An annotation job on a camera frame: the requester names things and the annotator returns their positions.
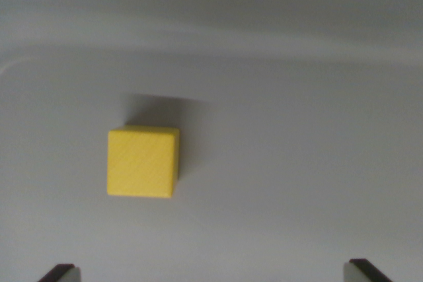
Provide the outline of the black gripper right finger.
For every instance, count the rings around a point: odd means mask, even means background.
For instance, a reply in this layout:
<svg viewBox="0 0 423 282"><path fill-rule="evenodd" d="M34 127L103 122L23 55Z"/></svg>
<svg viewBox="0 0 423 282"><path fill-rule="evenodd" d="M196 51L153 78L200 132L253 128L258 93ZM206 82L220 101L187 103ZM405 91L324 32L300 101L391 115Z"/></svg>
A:
<svg viewBox="0 0 423 282"><path fill-rule="evenodd" d="M353 258L343 265L343 282L393 282L365 258Z"/></svg>

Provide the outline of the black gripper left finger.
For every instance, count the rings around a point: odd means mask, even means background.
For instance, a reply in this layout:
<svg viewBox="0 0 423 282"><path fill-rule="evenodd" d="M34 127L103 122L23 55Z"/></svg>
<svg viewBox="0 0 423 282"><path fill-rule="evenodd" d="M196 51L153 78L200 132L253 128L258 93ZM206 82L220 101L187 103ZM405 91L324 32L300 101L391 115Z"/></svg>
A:
<svg viewBox="0 0 423 282"><path fill-rule="evenodd" d="M38 282L80 282L81 269L74 264L57 264Z"/></svg>

